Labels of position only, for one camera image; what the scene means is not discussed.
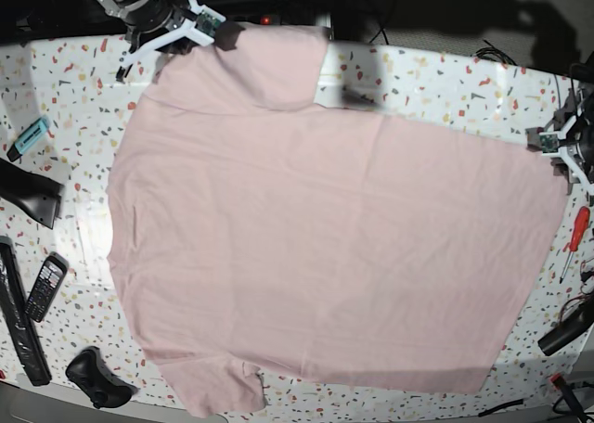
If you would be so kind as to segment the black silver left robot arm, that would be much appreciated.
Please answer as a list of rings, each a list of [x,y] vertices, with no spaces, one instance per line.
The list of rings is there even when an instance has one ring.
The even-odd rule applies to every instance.
[[[572,83],[570,95],[545,127],[526,130],[527,149],[551,160],[556,174],[579,186],[593,204],[593,84]]]

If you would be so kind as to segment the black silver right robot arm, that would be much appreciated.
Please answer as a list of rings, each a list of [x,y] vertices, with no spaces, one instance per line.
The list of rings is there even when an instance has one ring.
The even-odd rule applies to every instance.
[[[181,54],[192,45],[214,43],[226,17],[199,0],[95,0],[126,27],[128,50],[122,53],[116,80],[152,52]]]

